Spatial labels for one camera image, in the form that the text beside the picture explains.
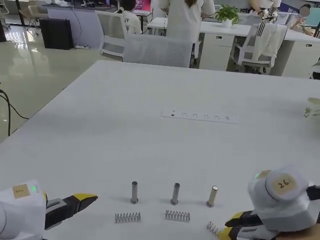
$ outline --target drawer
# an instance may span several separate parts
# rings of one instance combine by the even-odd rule
[[[293,45],[292,52],[296,52],[296,53],[317,52],[320,56],[320,43],[296,41]]]
[[[210,41],[213,46],[232,47],[235,36],[206,33],[204,40]]]

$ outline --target potted plant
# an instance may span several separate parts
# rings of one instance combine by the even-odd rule
[[[215,13],[215,18],[222,22],[224,28],[231,28],[239,21],[238,10],[235,6],[222,5]]]

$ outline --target computer screen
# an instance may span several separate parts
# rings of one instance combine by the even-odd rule
[[[151,0],[136,0],[134,10],[143,10],[151,12]]]
[[[318,26],[320,22],[320,8],[311,7],[310,15],[305,20],[307,26]]]

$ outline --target metal pin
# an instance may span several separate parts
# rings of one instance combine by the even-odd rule
[[[176,182],[174,184],[173,195],[172,195],[172,199],[171,199],[171,204],[174,206],[178,204],[179,189],[180,189],[180,184]]]
[[[218,192],[218,187],[217,187],[217,186],[212,186],[209,200],[206,202],[206,205],[207,205],[209,208],[212,208],[212,207],[214,206],[217,192]]]
[[[137,202],[138,202],[138,183],[136,181],[133,181],[131,203],[136,204]]]

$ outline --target person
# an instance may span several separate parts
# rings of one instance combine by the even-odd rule
[[[136,0],[121,0],[120,9],[116,11],[123,14],[124,24],[128,34],[142,34],[140,20],[132,11],[136,6]]]
[[[166,36],[198,43],[202,18],[215,13],[214,0],[158,0],[168,14]]]
[[[249,17],[245,18],[239,24],[242,25],[253,25],[262,22],[262,17],[264,17],[264,11],[269,10],[269,13],[277,11],[281,5],[282,0],[249,0],[251,10],[249,12]]]
[[[315,34],[315,30],[312,29],[311,27],[304,27],[302,26],[305,23],[305,19],[306,17],[303,16],[303,14],[301,14],[301,11],[303,11],[304,8],[311,8],[310,4],[305,4],[302,7],[300,7],[298,13],[299,13],[299,17],[297,18],[296,16],[292,15],[290,16],[290,19],[288,20],[288,23],[286,24],[286,26],[294,31],[297,31],[299,33],[303,33],[306,34],[308,36],[314,36]]]

